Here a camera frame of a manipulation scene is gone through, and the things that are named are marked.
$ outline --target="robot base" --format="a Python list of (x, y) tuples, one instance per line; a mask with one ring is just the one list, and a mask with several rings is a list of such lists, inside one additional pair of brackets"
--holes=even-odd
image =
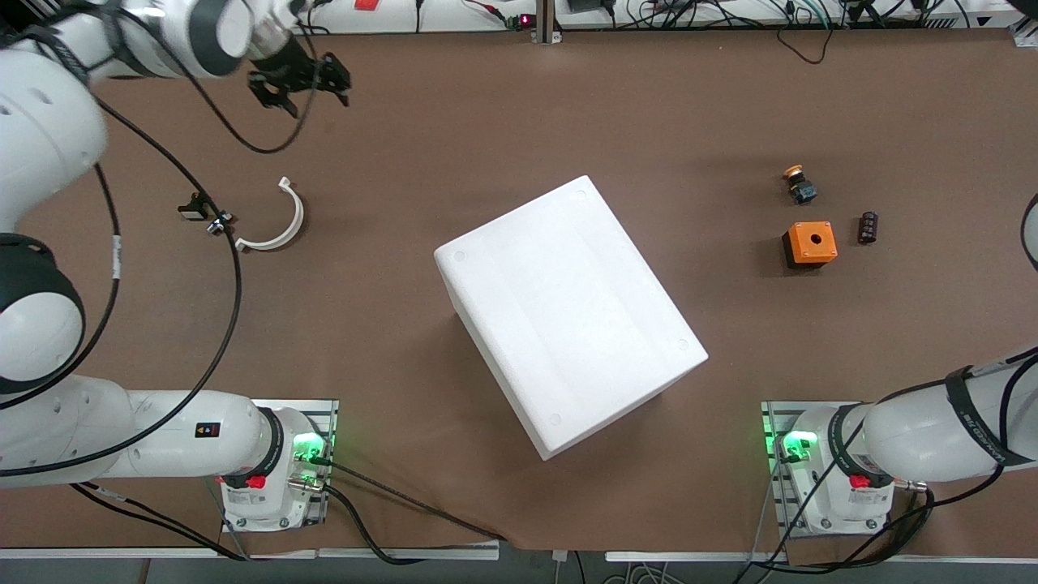
[[(764, 405), (766, 432), (775, 438), (770, 453), (782, 466), (784, 496), (795, 505), (778, 509), (780, 521), (791, 521), (796, 509), (832, 464), (828, 424), (836, 408), (828, 402), (768, 402)], [(851, 479), (836, 467), (808, 501), (791, 536), (871, 535), (886, 523), (894, 499), (894, 485), (854, 489)]]
[(312, 481), (324, 478), (326, 469), (299, 461), (297, 453), (306, 451), (330, 457), (328, 443), (320, 436), (318, 428), (324, 426), (328, 428), (326, 432), (334, 432), (337, 404), (322, 402), (326, 409), (329, 404), (332, 407), (327, 415), (317, 416), (327, 416), (328, 423), (318, 423), (316, 427), (316, 420), (297, 410), (310, 408), (309, 411), (312, 412), (311, 400), (253, 401), (257, 407), (273, 410), (274, 416), (281, 422), (284, 440), (277, 465), (267, 476), (263, 488), (231, 489), (225, 483), (221, 485), (227, 522), (236, 531), (253, 532), (281, 531), (320, 523), (326, 506), (324, 494), (289, 486), (289, 479), (303, 478)]

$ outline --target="gray floor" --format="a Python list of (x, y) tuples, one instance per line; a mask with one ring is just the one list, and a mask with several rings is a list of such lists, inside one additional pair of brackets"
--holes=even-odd
[[(600, 584), (623, 575), (627, 564), (607, 563), (600, 552), (580, 554), (589, 584)], [(140, 560), (2, 560), (2, 584), (140, 584)], [(328, 559), (282, 560), (249, 564), (227, 560), (153, 560), (146, 584), (313, 584), (363, 582), (373, 584), (418, 584), (473, 582), (482, 584), (543, 583), (554, 581), (555, 564), (548, 552), (521, 552), (504, 548), (501, 559), (492, 561), (428, 561), (413, 566), (389, 566), (377, 560)], [(732, 563), (675, 564), (667, 574), (684, 584), (727, 584), (738, 572)], [(758, 573), (743, 582), (753, 584)], [(580, 584), (573, 555), (562, 565), (558, 582)], [(813, 582), (817, 584), (965, 584), (1038, 582), (1038, 565), (887, 563), (872, 568), (845, 571), (825, 577), (776, 574), (769, 584)], [(647, 578), (641, 584), (651, 584)]]

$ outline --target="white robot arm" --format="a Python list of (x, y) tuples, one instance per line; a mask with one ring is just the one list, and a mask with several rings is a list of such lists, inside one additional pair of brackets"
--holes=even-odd
[[(152, 426), (188, 392), (125, 391), (67, 376), (20, 400), (70, 365), (85, 319), (50, 249), (17, 227), (101, 158), (106, 129), (88, 86), (105, 77), (180, 77), (177, 60), (194, 77), (221, 77), (248, 58), (258, 69), (250, 88), (265, 107), (294, 114), (289, 93), (311, 81), (346, 105), (349, 73), (330, 55), (309, 59), (292, 34), (307, 7), (306, 0), (81, 2), (0, 49), (0, 488), (217, 475), (227, 516), (245, 520), (238, 521), (244, 529), (303, 523), (315, 473), (300, 460), (324, 454), (325, 441), (301, 413), (257, 409), (242, 396), (201, 391), (149, 436), (72, 464)], [(35, 470), (48, 465), (62, 468)]]
[[(1038, 270), (1038, 195), (1025, 213), (1020, 240)], [(804, 527), (814, 534), (875, 533), (891, 509), (895, 483), (925, 485), (1038, 466), (1035, 365), (1038, 347), (877, 404), (804, 412), (777, 449), (803, 505)]]

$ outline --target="white plastic hook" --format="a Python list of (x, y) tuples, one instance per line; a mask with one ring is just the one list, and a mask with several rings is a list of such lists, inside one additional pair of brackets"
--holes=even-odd
[(258, 249), (261, 251), (277, 249), (278, 247), (292, 241), (292, 238), (296, 237), (296, 233), (299, 232), (299, 227), (303, 226), (303, 201), (299, 198), (299, 195), (296, 194), (296, 191), (292, 190), (292, 180), (290, 180), (288, 176), (281, 176), (277, 186), (281, 187), (281, 190), (289, 193), (292, 196), (292, 200), (296, 203), (296, 215), (292, 218), (292, 222), (289, 224), (289, 227), (281, 232), (281, 234), (271, 239), (270, 241), (255, 243), (239, 237), (235, 240), (235, 247), (239, 250), (246, 247), (251, 247), (252, 249)]

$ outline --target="black cylindrical object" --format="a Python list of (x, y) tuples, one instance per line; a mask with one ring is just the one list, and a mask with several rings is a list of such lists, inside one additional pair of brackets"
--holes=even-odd
[(879, 214), (866, 211), (857, 222), (857, 242), (867, 244), (876, 241), (876, 227), (879, 226)]

